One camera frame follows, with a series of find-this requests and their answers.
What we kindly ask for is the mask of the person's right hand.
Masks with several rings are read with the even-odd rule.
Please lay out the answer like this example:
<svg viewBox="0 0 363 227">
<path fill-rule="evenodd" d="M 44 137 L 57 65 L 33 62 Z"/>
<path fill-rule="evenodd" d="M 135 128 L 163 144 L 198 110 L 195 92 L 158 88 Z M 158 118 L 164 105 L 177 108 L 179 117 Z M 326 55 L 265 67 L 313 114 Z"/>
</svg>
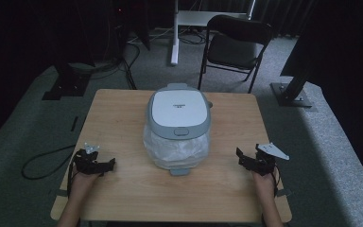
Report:
<svg viewBox="0 0 363 227">
<path fill-rule="evenodd" d="M 264 176 L 259 173 L 252 172 L 255 188 L 260 191 L 272 191 L 276 185 L 274 176 L 272 174 L 266 174 Z"/>
</svg>

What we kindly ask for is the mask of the black stand with flat base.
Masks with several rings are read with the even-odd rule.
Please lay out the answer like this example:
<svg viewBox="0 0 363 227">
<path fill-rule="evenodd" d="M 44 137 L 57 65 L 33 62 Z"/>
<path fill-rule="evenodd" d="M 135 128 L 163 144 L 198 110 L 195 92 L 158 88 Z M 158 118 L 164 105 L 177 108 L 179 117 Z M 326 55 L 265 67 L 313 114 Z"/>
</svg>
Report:
<svg viewBox="0 0 363 227">
<path fill-rule="evenodd" d="M 43 100 L 60 100 L 63 96 L 84 96 L 91 75 L 76 72 L 67 62 L 54 65 L 58 77 Z"/>
</svg>

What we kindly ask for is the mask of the white plastic bag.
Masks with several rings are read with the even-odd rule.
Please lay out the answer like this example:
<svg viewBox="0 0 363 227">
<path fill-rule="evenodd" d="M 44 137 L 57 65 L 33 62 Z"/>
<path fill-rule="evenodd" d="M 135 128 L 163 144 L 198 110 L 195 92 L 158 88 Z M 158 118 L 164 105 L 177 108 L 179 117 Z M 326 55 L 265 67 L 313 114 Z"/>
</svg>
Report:
<svg viewBox="0 0 363 227">
<path fill-rule="evenodd" d="M 143 143 L 154 164 L 163 169 L 197 166 L 208 157 L 210 132 L 188 140 L 170 140 L 155 134 L 148 125 L 143 132 Z"/>
</svg>

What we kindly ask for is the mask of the black folding chair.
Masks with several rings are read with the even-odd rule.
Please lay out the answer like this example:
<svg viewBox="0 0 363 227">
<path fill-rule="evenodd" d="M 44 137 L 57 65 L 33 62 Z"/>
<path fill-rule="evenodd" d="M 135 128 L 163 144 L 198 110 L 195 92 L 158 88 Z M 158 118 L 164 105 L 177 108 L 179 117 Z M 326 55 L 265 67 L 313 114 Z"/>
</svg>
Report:
<svg viewBox="0 0 363 227">
<path fill-rule="evenodd" d="M 217 15 L 207 23 L 205 46 L 199 72 L 198 89 L 208 67 L 252 75 L 248 93 L 252 91 L 265 50 L 273 39 L 271 25 Z"/>
</svg>

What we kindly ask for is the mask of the black stand with metal base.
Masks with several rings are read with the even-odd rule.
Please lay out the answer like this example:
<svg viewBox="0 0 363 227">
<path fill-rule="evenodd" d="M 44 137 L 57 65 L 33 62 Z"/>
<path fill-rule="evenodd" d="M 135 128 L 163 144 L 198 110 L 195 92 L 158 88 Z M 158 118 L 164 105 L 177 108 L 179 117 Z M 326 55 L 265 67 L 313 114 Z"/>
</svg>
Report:
<svg viewBox="0 0 363 227">
<path fill-rule="evenodd" d="M 292 77 L 289 83 L 273 82 L 270 87 L 278 104 L 285 107 L 311 108 L 306 93 L 303 91 L 304 84 L 309 79 L 312 63 L 307 56 L 308 50 L 305 45 L 308 39 L 302 35 L 298 38 L 281 72 L 281 77 Z"/>
</svg>

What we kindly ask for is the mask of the person's left hand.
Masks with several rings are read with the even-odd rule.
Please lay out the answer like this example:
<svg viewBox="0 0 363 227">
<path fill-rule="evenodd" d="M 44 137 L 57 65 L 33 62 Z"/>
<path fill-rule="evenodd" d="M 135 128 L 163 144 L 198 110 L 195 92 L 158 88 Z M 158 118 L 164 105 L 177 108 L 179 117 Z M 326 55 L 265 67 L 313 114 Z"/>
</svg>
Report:
<svg viewBox="0 0 363 227">
<path fill-rule="evenodd" d="M 100 177 L 99 174 L 88 175 L 82 172 L 77 172 L 73 176 L 72 188 L 78 191 L 89 190 L 99 177 Z"/>
</svg>

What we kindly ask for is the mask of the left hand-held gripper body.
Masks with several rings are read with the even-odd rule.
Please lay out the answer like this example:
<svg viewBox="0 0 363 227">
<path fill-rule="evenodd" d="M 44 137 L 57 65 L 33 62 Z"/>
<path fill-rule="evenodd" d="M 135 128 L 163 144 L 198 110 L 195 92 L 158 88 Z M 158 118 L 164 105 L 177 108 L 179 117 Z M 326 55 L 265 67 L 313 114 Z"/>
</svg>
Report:
<svg viewBox="0 0 363 227">
<path fill-rule="evenodd" d="M 97 159 L 100 146 L 84 144 L 84 148 L 81 148 L 76 152 L 73 158 L 73 162 L 76 164 L 78 172 L 84 174 L 100 174 L 104 169 L 107 169 L 104 163 L 99 163 Z"/>
</svg>

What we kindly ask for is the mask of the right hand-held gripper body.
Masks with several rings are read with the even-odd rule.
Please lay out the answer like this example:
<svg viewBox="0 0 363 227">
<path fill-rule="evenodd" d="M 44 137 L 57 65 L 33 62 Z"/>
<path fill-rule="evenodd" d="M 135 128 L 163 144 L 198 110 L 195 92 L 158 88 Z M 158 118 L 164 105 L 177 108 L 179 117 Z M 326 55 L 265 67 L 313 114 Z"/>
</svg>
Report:
<svg viewBox="0 0 363 227">
<path fill-rule="evenodd" d="M 257 144 L 255 149 L 255 159 L 253 161 L 253 168 L 251 170 L 260 174 L 261 176 L 267 175 L 274 171 L 277 158 L 287 161 L 290 159 L 287 154 L 285 154 L 273 143 Z"/>
</svg>

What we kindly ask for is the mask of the white desk frame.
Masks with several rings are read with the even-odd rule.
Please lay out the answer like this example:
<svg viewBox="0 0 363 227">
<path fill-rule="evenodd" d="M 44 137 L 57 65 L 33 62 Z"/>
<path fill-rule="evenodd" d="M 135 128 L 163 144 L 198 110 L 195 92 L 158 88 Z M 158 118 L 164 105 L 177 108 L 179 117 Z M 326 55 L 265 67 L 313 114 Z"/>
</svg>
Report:
<svg viewBox="0 0 363 227">
<path fill-rule="evenodd" d="M 235 18 L 248 19 L 252 18 L 256 0 L 248 0 L 249 7 L 246 12 L 225 12 Z M 179 48 L 180 39 L 179 32 L 180 26 L 206 26 L 210 19 L 216 15 L 221 15 L 222 11 L 194 11 L 194 10 L 180 10 L 179 0 L 174 0 L 174 18 L 173 18 L 173 44 L 171 51 L 170 63 L 177 65 L 179 62 Z"/>
</svg>

